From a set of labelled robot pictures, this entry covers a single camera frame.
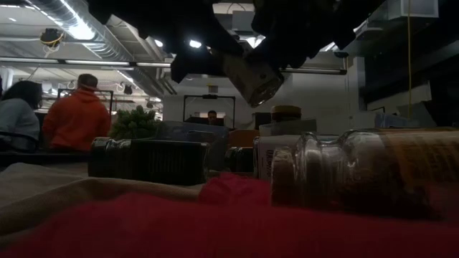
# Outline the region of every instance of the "red hoodie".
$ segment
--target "red hoodie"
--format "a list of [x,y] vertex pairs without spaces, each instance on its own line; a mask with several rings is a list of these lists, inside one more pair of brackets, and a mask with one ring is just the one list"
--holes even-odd
[[43,122],[43,134],[51,140],[51,148],[89,151],[96,137],[110,130],[110,116],[94,92],[76,90],[58,100]]

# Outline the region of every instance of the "green plant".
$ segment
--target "green plant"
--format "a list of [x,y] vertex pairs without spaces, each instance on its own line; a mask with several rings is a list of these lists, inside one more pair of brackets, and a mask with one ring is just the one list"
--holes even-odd
[[156,136],[159,123],[155,120],[155,112],[145,112],[142,106],[132,111],[117,112],[118,119],[113,123],[109,136],[115,140],[141,139]]

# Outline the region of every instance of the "jar lid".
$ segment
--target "jar lid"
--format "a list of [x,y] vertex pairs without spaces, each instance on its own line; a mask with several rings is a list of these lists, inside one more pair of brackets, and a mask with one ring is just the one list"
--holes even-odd
[[292,113],[301,115],[301,108],[292,105],[278,105],[271,108],[271,113]]

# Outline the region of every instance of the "man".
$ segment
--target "man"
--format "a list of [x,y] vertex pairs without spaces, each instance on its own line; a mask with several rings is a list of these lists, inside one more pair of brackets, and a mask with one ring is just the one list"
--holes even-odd
[[217,125],[217,112],[210,110],[207,113],[207,120],[209,121],[210,125]]
[[77,90],[49,109],[43,135],[51,149],[88,152],[94,138],[107,136],[110,116],[94,94],[97,85],[93,75],[80,75]]

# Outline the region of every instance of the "beige cloth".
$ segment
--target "beige cloth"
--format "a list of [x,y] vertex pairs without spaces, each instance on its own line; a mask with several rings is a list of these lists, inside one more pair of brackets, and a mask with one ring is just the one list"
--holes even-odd
[[77,204],[113,199],[132,191],[196,201],[201,187],[89,178],[85,169],[59,170],[14,164],[0,172],[0,248],[8,246],[51,215]]

